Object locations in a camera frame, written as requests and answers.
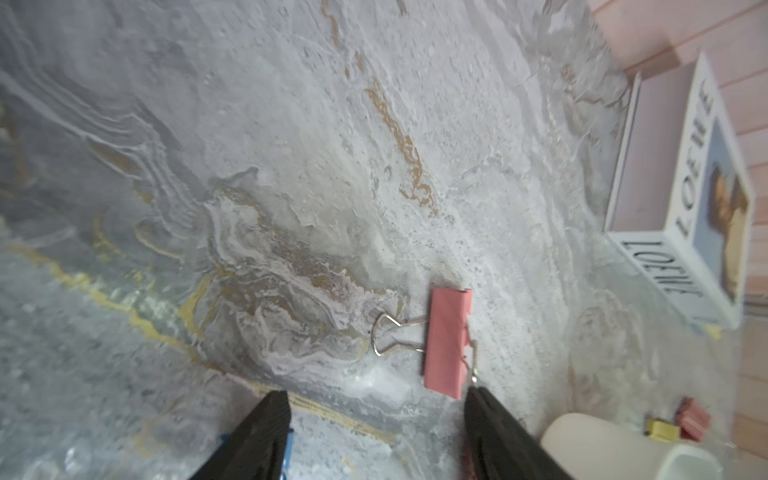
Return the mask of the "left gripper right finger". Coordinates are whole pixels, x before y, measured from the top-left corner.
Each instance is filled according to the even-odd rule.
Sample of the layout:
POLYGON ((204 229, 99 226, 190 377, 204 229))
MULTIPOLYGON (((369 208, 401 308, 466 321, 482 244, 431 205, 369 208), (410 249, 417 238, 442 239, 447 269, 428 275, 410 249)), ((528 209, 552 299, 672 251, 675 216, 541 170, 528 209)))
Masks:
POLYGON ((464 424, 477 479, 571 479, 485 387, 470 387, 464 424))

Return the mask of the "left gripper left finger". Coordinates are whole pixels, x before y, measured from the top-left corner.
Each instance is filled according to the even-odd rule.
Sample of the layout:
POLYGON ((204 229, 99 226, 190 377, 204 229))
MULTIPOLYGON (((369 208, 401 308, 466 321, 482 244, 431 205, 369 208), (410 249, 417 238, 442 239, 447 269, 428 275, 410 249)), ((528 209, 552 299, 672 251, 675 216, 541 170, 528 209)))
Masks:
POLYGON ((190 479, 282 479, 291 420, 288 392, 269 392, 190 479))

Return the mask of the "white storage box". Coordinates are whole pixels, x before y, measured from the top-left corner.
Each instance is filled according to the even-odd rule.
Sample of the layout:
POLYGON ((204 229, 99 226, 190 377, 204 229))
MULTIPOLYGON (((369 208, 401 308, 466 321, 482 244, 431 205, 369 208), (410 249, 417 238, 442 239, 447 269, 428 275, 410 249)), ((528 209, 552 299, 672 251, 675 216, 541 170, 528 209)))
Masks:
POLYGON ((542 448, 574 479, 666 480, 724 477, 709 452, 684 443, 661 443, 624 426, 582 413, 558 417, 542 448))

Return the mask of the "pink clip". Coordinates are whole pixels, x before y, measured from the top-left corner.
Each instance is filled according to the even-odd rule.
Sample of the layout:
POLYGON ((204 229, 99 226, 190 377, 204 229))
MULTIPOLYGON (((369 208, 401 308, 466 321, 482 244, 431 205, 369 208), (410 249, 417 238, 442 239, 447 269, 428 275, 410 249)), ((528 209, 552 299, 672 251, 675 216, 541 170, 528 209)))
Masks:
POLYGON ((700 443, 710 429, 711 414, 692 397, 684 397, 674 415, 674 424, 683 439, 700 443))
POLYGON ((428 316, 421 320, 401 321, 384 312, 374 321, 370 344, 376 356, 397 349, 408 349, 424 355, 424 386, 455 400, 463 396, 465 382, 477 379, 477 369, 467 362, 465 350, 475 348, 471 339, 469 316, 473 294, 470 289, 435 288, 431 292, 428 316), (397 328, 426 326, 426 343, 393 342, 385 347, 377 343, 377 333, 384 323, 397 328))

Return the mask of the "yellow binder clip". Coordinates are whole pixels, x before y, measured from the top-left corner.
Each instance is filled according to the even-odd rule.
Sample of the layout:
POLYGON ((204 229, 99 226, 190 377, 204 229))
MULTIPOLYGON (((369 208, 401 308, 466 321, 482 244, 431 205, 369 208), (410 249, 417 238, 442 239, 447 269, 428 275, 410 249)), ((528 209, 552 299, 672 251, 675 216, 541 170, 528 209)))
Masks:
POLYGON ((657 418, 645 421, 645 435, 651 440, 661 443, 678 443, 681 440, 681 429, 678 425, 657 418))

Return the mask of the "blue binder clip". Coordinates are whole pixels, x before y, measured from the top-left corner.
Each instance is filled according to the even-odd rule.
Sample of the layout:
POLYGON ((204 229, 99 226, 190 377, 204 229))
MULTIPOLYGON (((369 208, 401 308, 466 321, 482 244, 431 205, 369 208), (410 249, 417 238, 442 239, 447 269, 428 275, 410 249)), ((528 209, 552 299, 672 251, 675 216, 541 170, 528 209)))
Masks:
POLYGON ((220 479, 287 479, 292 459, 294 430, 284 436, 256 435, 235 450, 220 479))

